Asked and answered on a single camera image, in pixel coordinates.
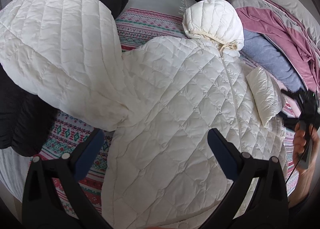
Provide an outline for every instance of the silver bolt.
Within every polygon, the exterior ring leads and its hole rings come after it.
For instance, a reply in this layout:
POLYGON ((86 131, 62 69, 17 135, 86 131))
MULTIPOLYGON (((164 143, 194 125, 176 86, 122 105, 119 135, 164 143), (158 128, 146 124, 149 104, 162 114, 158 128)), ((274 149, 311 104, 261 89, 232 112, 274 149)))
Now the silver bolt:
POLYGON ((33 162, 38 162, 40 160, 40 157, 39 156, 36 156, 32 159, 33 162))
POLYGON ((250 159, 251 155, 249 152, 242 152, 242 157, 244 157, 245 159, 250 159))
POLYGON ((279 161, 277 157, 272 157, 271 160, 272 160, 274 163, 278 163, 278 161, 279 161))
POLYGON ((61 155, 61 158, 64 159, 64 160, 69 159, 70 158, 70 153, 65 152, 64 154, 61 155))

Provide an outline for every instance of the black cable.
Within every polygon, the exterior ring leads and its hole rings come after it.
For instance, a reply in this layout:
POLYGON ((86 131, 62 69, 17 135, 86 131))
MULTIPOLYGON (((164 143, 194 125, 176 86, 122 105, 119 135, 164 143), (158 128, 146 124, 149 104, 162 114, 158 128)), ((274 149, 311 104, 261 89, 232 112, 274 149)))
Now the black cable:
MULTIPOLYGON (((313 121, 312 123, 312 130, 311 130, 311 133, 310 133, 310 140, 312 140, 312 133, 313 133, 313 129, 314 129, 314 123, 316 122, 316 111, 317 111, 317 108, 315 107, 315 113, 314 113, 314 116, 315 116, 315 120, 313 121)), ((308 145, 306 147, 306 149, 309 147, 309 144, 310 144, 310 140, 308 142, 306 142, 308 145)), ((301 161, 301 159, 304 157, 304 155, 306 154, 307 151, 304 151, 304 153, 301 155, 300 159, 298 160, 297 164, 294 166, 290 176, 288 177, 287 181, 285 182, 285 184, 287 185, 287 182, 289 181, 290 177, 292 176, 292 174, 294 173, 294 171, 296 170, 296 167, 298 166, 299 162, 301 161)))

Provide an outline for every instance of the patterned blanket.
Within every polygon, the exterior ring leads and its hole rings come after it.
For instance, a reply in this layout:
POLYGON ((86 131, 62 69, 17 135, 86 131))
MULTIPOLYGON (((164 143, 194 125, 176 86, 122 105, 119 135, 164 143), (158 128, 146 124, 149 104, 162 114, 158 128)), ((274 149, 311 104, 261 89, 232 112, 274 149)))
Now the patterned blanket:
MULTIPOLYGON (((182 27, 182 18, 153 11, 131 8, 116 20, 116 25, 123 51, 132 50, 157 36, 170 35, 175 37, 186 37, 182 27)), ((284 111, 288 115, 294 116, 289 104, 287 104, 284 111)), ((59 158, 64 152, 72 152, 79 143, 82 143, 87 139, 92 131, 93 127, 79 119, 73 118, 64 112, 59 111, 57 119, 51 128, 48 140, 44 144, 39 156, 43 160, 50 160, 59 158)), ((291 156, 291 162, 289 162, 289 165, 291 166, 289 166, 289 171, 292 171, 293 168, 293 134, 294 133, 287 130, 287 136, 285 139, 285 145, 288 149, 288 159, 290 159, 291 156)), ((107 168, 107 156, 112 136, 113 132, 105 131, 105 142, 102 149, 97 155, 97 158, 86 178, 79 181, 84 193, 100 213, 101 187, 107 168)), ((59 179, 54 179, 53 181, 66 212, 69 215, 76 217, 59 179)), ((294 183, 296 184, 296 182, 289 184, 289 191, 292 191, 295 187, 294 183)))

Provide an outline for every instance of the human hand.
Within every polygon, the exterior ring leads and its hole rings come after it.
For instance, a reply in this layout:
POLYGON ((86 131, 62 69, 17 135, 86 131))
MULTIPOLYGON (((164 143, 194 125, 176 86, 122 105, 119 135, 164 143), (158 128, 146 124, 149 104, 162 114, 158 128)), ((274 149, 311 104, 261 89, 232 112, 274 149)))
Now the human hand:
MULTIPOLYGON (((296 127, 295 127, 295 135, 294 135, 294 139, 293 139, 293 163, 294 165, 297 165, 300 157, 299 154, 302 154, 304 152, 304 146, 306 145, 306 140, 304 138, 305 135, 305 131, 300 130, 300 124, 297 123, 296 127)), ((313 142, 313 146, 312 146, 312 152, 311 152, 311 157, 310 157, 310 162, 309 162, 309 168, 314 168, 315 164, 316 164, 316 159, 317 159, 317 155, 318 155, 318 151, 319 151, 319 145, 320 145, 320 138, 319 135, 317 133, 316 129, 313 129, 313 125, 310 124, 309 126, 309 132, 311 134, 311 139, 313 142)), ((299 167, 299 165, 297 166, 297 171, 299 172, 300 175, 304 174, 308 169, 302 169, 299 167)))

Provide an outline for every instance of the dark sleeve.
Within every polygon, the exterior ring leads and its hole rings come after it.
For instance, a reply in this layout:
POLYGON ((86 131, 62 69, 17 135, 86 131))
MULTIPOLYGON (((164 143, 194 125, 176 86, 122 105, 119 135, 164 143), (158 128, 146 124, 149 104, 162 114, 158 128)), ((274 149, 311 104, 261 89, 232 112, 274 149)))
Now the dark sleeve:
POLYGON ((290 221, 294 220, 294 217, 300 212, 300 210, 303 208, 305 203, 307 202, 309 198, 309 194, 306 196, 304 200, 302 200, 299 204, 295 205, 294 207, 289 208, 289 224, 290 221))

